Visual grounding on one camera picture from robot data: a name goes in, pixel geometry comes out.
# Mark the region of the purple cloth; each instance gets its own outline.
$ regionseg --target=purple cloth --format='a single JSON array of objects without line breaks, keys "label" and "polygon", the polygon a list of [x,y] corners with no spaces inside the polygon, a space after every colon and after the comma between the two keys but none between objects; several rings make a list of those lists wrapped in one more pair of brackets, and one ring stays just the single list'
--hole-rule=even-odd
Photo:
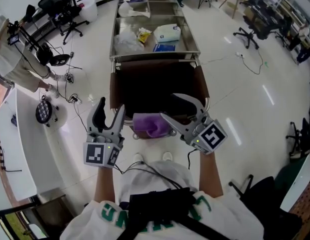
[{"label": "purple cloth", "polygon": [[159,113],[134,113],[134,131],[147,132],[151,138],[160,138],[170,133],[171,126]]}]

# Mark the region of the desk leg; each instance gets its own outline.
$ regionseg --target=desk leg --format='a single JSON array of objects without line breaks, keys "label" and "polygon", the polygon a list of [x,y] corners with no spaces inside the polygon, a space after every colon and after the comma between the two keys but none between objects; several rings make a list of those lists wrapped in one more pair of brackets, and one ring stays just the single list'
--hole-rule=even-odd
[{"label": "desk leg", "polygon": [[225,0],[218,8],[221,8],[223,4],[225,4],[227,0]]},{"label": "desk leg", "polygon": [[239,3],[239,0],[236,0],[235,8],[234,8],[234,11],[233,11],[233,16],[231,17],[232,19],[234,19],[234,15],[235,15],[238,3]]}]

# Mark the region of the person's arm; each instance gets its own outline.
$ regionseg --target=person's arm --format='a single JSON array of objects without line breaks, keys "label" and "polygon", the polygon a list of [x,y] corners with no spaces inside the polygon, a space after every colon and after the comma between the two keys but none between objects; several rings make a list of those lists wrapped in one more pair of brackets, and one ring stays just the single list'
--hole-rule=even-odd
[{"label": "person's arm", "polygon": [[4,21],[4,23],[3,23],[3,25],[1,26],[1,28],[0,28],[0,41],[1,41],[1,38],[2,38],[3,34],[4,34],[5,31],[6,31],[6,28],[8,27],[9,23],[10,23],[10,20],[9,20],[9,19],[6,19],[6,20]]},{"label": "person's arm", "polygon": [[200,152],[199,190],[212,198],[223,195],[223,188],[215,161],[215,153],[209,155]]},{"label": "person's arm", "polygon": [[115,203],[112,168],[98,168],[94,201],[98,203],[102,201],[111,201]]}]

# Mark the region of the blue package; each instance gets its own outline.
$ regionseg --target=blue package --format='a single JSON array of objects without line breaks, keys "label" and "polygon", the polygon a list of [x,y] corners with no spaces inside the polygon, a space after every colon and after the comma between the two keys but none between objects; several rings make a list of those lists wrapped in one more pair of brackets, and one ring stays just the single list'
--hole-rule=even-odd
[{"label": "blue package", "polygon": [[174,52],[175,45],[155,44],[153,52]]}]

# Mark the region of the tissue box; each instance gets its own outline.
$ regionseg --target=tissue box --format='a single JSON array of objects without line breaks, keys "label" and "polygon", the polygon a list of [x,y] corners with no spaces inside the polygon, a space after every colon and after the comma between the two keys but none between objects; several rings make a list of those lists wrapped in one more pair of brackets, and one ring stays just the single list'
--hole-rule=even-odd
[{"label": "tissue box", "polygon": [[181,29],[177,24],[162,25],[155,29],[154,36],[159,43],[176,41],[181,37]]}]

